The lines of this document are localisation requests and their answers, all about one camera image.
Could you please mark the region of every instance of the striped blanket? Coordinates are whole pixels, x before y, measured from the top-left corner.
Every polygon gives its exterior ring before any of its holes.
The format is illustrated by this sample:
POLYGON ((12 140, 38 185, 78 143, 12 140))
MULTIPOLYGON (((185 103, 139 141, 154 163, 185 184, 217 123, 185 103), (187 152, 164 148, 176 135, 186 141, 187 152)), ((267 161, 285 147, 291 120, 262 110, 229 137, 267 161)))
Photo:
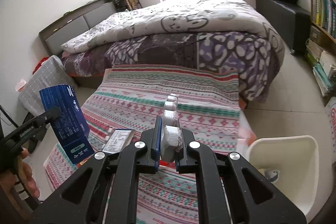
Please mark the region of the striped blanket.
MULTIPOLYGON (((103 146, 109 127, 135 129, 133 141, 153 128, 170 93, 179 94, 180 125, 195 139, 219 153, 236 150, 239 129, 238 75, 220 75, 175 66, 115 66, 107 69, 97 91, 82 111, 90 127, 95 151, 103 146)), ((76 169, 57 144, 45 162, 45 172, 56 189, 76 169)), ((195 177, 180 175, 174 164, 160 166, 156 175, 139 177, 137 223, 198 223, 195 177)))

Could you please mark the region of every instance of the headboard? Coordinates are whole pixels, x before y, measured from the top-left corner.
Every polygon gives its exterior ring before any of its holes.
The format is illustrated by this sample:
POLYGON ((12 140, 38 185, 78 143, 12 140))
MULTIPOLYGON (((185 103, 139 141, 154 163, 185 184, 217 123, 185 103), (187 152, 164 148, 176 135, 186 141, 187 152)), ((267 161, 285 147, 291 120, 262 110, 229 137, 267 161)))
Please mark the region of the headboard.
POLYGON ((59 55, 63 43, 88 31, 115 12, 112 0, 94 0, 51 23, 39 32, 39 37, 50 56, 59 55))

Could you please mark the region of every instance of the storage box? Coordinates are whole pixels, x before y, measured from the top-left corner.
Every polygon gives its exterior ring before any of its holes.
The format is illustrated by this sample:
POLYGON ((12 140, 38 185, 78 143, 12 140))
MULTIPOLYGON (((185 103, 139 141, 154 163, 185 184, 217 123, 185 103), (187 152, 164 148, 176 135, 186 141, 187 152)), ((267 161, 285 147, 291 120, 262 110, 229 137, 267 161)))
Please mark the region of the storage box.
POLYGON ((310 27, 310 39, 317 45, 322 45, 322 31, 315 26, 310 27))
POLYGON ((65 153, 76 165, 94 153, 87 137, 90 128, 79 107, 75 91, 70 85, 55 85, 40 90, 44 109, 54 106, 61 109, 61 115, 50 124, 65 153))

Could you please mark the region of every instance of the bookshelf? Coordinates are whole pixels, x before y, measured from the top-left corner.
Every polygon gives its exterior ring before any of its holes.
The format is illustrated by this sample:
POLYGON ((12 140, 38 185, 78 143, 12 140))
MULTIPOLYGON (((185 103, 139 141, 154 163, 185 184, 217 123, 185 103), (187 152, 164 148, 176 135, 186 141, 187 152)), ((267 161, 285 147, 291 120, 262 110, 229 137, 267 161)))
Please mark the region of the bookshelf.
POLYGON ((326 105, 336 96, 336 78, 325 65, 330 60, 328 54, 336 56, 336 0, 311 0, 310 20, 311 34, 305 56, 313 68, 326 105))

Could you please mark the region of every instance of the metal screw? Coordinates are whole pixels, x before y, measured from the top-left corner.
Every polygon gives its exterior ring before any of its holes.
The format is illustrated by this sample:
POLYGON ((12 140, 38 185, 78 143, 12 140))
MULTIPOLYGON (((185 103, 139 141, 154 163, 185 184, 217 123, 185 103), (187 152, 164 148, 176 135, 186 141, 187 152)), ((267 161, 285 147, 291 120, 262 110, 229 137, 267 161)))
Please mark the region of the metal screw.
POLYGON ((105 153, 104 152, 97 152, 97 153, 95 153, 94 157, 95 157, 96 160, 101 160, 101 159, 105 158, 105 153))
POLYGON ((136 142, 135 144, 134 144, 134 146, 136 147, 136 148, 143 148, 143 147, 145 147, 145 143, 144 142, 136 142))
POLYGON ((199 148, 199 147, 201 146, 201 144, 200 144, 199 142, 197 142, 197 141, 193 141, 193 142, 190 142, 190 143, 189 143, 189 146, 190 146, 191 148, 196 149, 196 148, 199 148))
POLYGON ((239 160, 240 159, 240 155, 236 152, 230 153, 230 158, 233 160, 239 160))

